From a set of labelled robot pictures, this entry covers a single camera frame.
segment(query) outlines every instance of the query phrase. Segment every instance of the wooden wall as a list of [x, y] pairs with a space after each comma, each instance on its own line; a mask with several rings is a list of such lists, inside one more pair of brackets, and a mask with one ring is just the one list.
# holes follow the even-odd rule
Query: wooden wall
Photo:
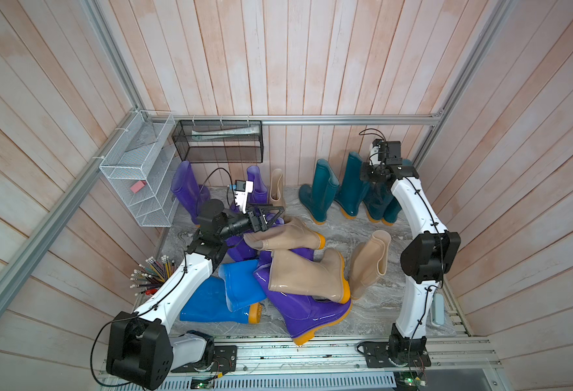
[[[0, 0], [0, 272], [130, 108], [78, 0]], [[93, 388], [157, 239], [98, 181], [0, 319], [0, 390]]]
[[[140, 96], [176, 114], [436, 113], [494, 0], [99, 0]], [[363, 126], [270, 126], [265, 181], [369, 154]], [[429, 127], [383, 126], [412, 157]], [[243, 178], [248, 164], [216, 167]], [[218, 171], [209, 183], [222, 185]]]
[[450, 285], [515, 389], [572, 386], [573, 0], [518, 3], [420, 174], [462, 237]]

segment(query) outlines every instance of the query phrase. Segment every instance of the purple rain boot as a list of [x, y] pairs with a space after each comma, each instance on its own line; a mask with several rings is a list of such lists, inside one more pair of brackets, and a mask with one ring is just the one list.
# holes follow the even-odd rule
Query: purple rain boot
[[[293, 248], [291, 251], [309, 261], [313, 260], [314, 250], [311, 248]], [[271, 263], [272, 260], [271, 250], [259, 251], [259, 267]]]
[[282, 314], [286, 329], [296, 345], [301, 346], [312, 340], [314, 332], [341, 322], [350, 313], [351, 300], [339, 304], [334, 301], [315, 301], [311, 296], [270, 291], [269, 269], [270, 265], [259, 267], [254, 271], [254, 277]]
[[200, 207], [208, 201], [210, 192], [207, 187], [202, 188], [200, 192], [200, 187], [195, 180], [191, 163], [188, 160], [183, 161], [176, 169], [172, 180], [172, 192], [191, 215], [193, 224], [198, 225]]
[[263, 183], [263, 178], [260, 176], [259, 166], [248, 167], [248, 181], [254, 182], [254, 189], [248, 201], [254, 204], [266, 204], [269, 190]]

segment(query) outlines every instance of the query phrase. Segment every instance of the blue rain boot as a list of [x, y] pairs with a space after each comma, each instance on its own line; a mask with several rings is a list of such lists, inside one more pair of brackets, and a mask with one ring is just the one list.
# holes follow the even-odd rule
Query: blue rain boot
[[257, 324], [263, 307], [254, 303], [231, 312], [226, 304], [226, 286], [221, 278], [209, 277], [193, 293], [180, 311], [180, 320], [188, 322], [238, 322]]
[[234, 263], [222, 263], [219, 277], [226, 286], [226, 305], [230, 311], [236, 311], [251, 304], [265, 300], [267, 295], [254, 279], [252, 273], [258, 269], [259, 260], [247, 260]]
[[338, 188], [334, 200], [340, 205], [341, 212], [348, 220], [353, 220], [358, 215], [358, 207], [369, 190], [369, 182], [360, 180], [360, 167], [363, 161], [356, 152], [350, 152], [347, 156], [345, 176], [343, 183]]
[[208, 201], [210, 192], [207, 187], [203, 187], [202, 191], [200, 191], [198, 182], [193, 175], [191, 163], [188, 160], [183, 161], [176, 169], [172, 180], [172, 192], [191, 215], [193, 224], [198, 225], [200, 207], [202, 207], [204, 202]]
[[302, 184], [299, 191], [301, 204], [308, 209], [315, 224], [323, 224], [328, 218], [328, 209], [337, 194], [338, 179], [325, 159], [317, 160], [313, 185]]
[[269, 190], [263, 183], [263, 178], [260, 176], [259, 166], [249, 166], [247, 173], [248, 181], [254, 182], [254, 189], [251, 191], [248, 202], [254, 204], [266, 204]]
[[[404, 159], [401, 164], [405, 166], [412, 166], [412, 162], [408, 159]], [[397, 221], [397, 215], [400, 213], [401, 205], [399, 201], [393, 196], [391, 202], [388, 204], [384, 210], [384, 216], [382, 217], [382, 223], [384, 225], [391, 226]]]

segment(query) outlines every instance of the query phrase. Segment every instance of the rain boot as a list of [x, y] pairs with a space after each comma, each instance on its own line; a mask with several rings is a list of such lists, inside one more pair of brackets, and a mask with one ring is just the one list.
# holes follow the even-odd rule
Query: rain boot
[[299, 218], [285, 218], [285, 221], [286, 224], [271, 227], [264, 232], [244, 233], [245, 243], [261, 251], [290, 250], [299, 247], [318, 250], [325, 246], [325, 238], [309, 229]]
[[248, 201], [254, 204], [266, 204], [268, 191], [260, 175], [259, 166], [248, 167], [248, 181], [254, 182], [254, 189], [252, 189]]
[[218, 274], [226, 286], [226, 305], [236, 311], [265, 300], [265, 292], [260, 288], [252, 272], [259, 267], [258, 260], [222, 263]]
[[200, 192], [200, 187], [195, 180], [191, 163], [189, 163], [188, 160], [183, 161], [180, 166], [178, 166], [173, 176], [172, 192], [191, 215], [193, 224], [198, 225], [200, 207], [204, 202], [208, 201], [210, 192], [207, 187], [202, 188]]
[[302, 184], [299, 191], [301, 204], [308, 209], [316, 224], [325, 223], [328, 209], [337, 194], [338, 179], [325, 159], [317, 160], [313, 185]]
[[[412, 162], [408, 159], [404, 159], [401, 164], [405, 166], [412, 166]], [[382, 223], [384, 225], [392, 226], [397, 221], [397, 215], [400, 213], [401, 205], [399, 201], [393, 196], [391, 202], [388, 204], [384, 210], [384, 216], [382, 217]]]
[[180, 311], [180, 320], [188, 322], [238, 322], [257, 324], [263, 307], [254, 303], [231, 312], [226, 304], [226, 286], [221, 278], [209, 277], [193, 293]]
[[286, 208], [284, 199], [285, 176], [280, 168], [272, 171], [271, 184], [269, 186], [269, 203], [274, 207]]
[[350, 286], [343, 271], [345, 259], [340, 252], [329, 248], [321, 262], [311, 262], [288, 250], [272, 251], [269, 290], [325, 297], [345, 304], [350, 300]]
[[[291, 250], [301, 257], [306, 258], [309, 261], [313, 260], [314, 250], [311, 248], [292, 248]], [[272, 252], [271, 250], [265, 250], [259, 252], [259, 267], [272, 262]]]
[[350, 263], [350, 291], [352, 299], [358, 300], [369, 286], [386, 274], [388, 246], [391, 235], [386, 231], [374, 231], [366, 243], [358, 245]]
[[340, 205], [345, 218], [353, 220], [358, 215], [358, 207], [369, 190], [369, 182], [360, 180], [360, 167], [363, 161], [356, 152], [347, 157], [343, 183], [338, 188], [334, 200]]
[[290, 295], [269, 290], [270, 265], [254, 271], [254, 277], [267, 294], [269, 300], [284, 318], [286, 330], [296, 345], [314, 338], [314, 332], [341, 322], [350, 313], [352, 301], [345, 304], [334, 301], [315, 301], [311, 296]]

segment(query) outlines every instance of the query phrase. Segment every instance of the wire basket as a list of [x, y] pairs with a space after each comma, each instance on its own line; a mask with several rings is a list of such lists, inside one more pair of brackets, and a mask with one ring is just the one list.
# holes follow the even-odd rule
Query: wire basket
[[165, 139], [175, 124], [173, 116], [155, 120], [153, 116], [162, 111], [138, 111], [124, 134], [118, 138], [106, 154], [100, 169], [109, 179], [147, 180], [157, 160]]
[[262, 163], [263, 124], [246, 120], [181, 120], [172, 139], [191, 163]]

